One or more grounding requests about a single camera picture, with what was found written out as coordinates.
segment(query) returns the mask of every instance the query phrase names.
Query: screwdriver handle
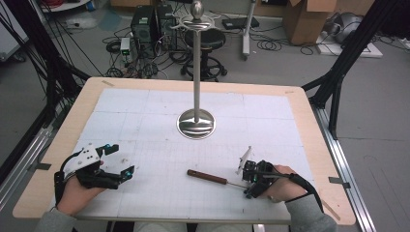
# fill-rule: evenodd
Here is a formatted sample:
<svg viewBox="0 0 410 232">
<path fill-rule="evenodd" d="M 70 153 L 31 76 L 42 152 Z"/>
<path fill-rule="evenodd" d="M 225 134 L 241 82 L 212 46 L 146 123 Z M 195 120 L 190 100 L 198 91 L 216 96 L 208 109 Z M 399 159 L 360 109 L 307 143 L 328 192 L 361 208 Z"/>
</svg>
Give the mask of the screwdriver handle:
<svg viewBox="0 0 410 232">
<path fill-rule="evenodd" d="M 189 176 L 192 176 L 192 177 L 196 177 L 196 178 L 207 180 L 207 181 L 216 182 L 216 183 L 223 184 L 223 185 L 228 184 L 228 181 L 226 179 L 221 178 L 221 177 L 209 175 L 209 174 L 206 174 L 206 173 L 202 173 L 202 172 L 198 172 L 198 171 L 194 171 L 194 170 L 190 170 L 190 169 L 187 171 L 187 174 Z"/>
</svg>

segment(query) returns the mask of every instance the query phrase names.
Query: screwdriver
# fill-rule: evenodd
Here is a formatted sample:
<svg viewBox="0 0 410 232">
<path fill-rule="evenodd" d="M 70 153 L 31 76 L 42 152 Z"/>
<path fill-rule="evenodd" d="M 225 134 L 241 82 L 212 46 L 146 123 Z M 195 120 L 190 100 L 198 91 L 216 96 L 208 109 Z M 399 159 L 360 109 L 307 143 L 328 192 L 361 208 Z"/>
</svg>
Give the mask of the screwdriver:
<svg viewBox="0 0 410 232">
<path fill-rule="evenodd" d="M 192 177 L 196 177 L 196 178 L 199 178 L 199 179 L 202 179 L 202 180 L 207 180 L 207 181 L 219 183 L 219 184 L 222 184 L 222 185 L 232 185 L 232 186 L 241 187 L 241 188 L 244 188 L 244 189 L 247 189 L 247 188 L 248 188 L 248 187 L 244 187 L 244 186 L 240 186 L 240 185 L 236 185 L 236 184 L 230 183 L 230 182 L 228 182 L 228 180 L 226 180 L 226 179 L 224 179 L 224 178 L 222 178 L 222 177 L 217 177 L 217 176 L 209 175 L 209 174 L 206 174 L 206 173 L 203 173 L 203 172 L 194 171 L 194 170 L 191 170 L 191 169 L 189 169 L 189 170 L 187 171 L 187 174 L 188 174 L 189 176 L 192 176 Z"/>
</svg>

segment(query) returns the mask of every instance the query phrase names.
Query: black metal frame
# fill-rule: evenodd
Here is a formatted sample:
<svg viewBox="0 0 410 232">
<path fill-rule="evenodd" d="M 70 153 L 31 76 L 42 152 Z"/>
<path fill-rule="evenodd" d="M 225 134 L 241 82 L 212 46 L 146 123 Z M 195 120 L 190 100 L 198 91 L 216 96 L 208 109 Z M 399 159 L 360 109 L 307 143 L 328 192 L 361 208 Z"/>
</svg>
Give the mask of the black metal frame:
<svg viewBox="0 0 410 232">
<path fill-rule="evenodd" d="M 305 91 L 319 86 L 314 96 L 309 98 L 315 107 L 325 108 L 326 101 L 332 96 L 329 131 L 333 139 L 337 139 L 337 114 L 343 79 L 374 34 L 393 12 L 397 2 L 398 0 L 376 0 L 331 69 L 325 75 L 302 86 Z"/>
<path fill-rule="evenodd" d="M 24 134 L 7 159 L 0 168 L 0 185 L 6 180 L 9 173 L 15 167 L 15 164 L 22 157 L 25 149 L 30 145 L 33 137 L 41 127 L 47 127 L 55 118 L 55 107 L 58 102 L 65 97 L 73 98 L 78 95 L 81 88 L 75 82 L 73 74 L 83 80 L 87 80 L 91 75 L 77 69 L 66 60 L 64 60 L 58 52 L 54 42 L 46 32 L 42 22 L 37 15 L 35 9 L 28 0 L 4 0 L 4 3 L 14 15 L 15 19 L 24 30 L 30 42 L 34 45 L 37 52 L 44 59 L 45 72 L 47 77 L 46 86 L 46 106 L 35 120 L 30 129 Z M 19 45 L 27 54 L 27 44 L 22 43 L 19 35 L 9 30 L 11 35 L 15 37 Z M 33 65 L 37 68 L 37 64 L 32 59 Z M 57 93 L 57 82 L 60 85 L 63 93 Z"/>
</svg>

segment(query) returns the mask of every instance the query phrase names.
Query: round metal base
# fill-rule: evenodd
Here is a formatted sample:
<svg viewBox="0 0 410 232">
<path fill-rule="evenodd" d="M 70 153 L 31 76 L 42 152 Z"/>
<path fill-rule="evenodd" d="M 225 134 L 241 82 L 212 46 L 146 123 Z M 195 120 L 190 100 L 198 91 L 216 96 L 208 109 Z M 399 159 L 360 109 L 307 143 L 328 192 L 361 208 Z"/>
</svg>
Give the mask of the round metal base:
<svg viewBox="0 0 410 232">
<path fill-rule="evenodd" d="M 217 123 L 214 116 L 204 109 L 199 109 L 199 121 L 195 123 L 194 110 L 189 109 L 178 117 L 178 131 L 190 139 L 202 139 L 211 135 Z"/>
</svg>

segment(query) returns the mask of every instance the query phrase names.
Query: black stool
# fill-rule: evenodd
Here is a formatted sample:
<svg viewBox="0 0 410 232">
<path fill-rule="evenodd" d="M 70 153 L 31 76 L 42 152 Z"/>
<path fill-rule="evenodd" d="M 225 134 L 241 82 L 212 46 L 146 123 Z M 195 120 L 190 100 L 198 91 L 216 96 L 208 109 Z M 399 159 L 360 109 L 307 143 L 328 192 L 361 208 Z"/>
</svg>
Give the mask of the black stool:
<svg viewBox="0 0 410 232">
<path fill-rule="evenodd" d="M 193 32 L 188 31 L 184 37 L 185 43 L 193 47 Z M 210 29 L 207 31 L 201 32 L 201 80 L 214 79 L 218 81 L 218 76 L 227 75 L 228 70 L 220 63 L 219 60 L 208 56 L 213 50 L 222 47 L 225 44 L 226 37 L 220 30 Z M 213 60 L 215 65 L 208 65 L 208 61 Z M 190 56 L 190 59 L 185 63 L 184 67 L 181 69 L 181 74 L 188 74 L 193 76 L 192 72 L 188 68 L 193 69 L 193 55 Z"/>
</svg>

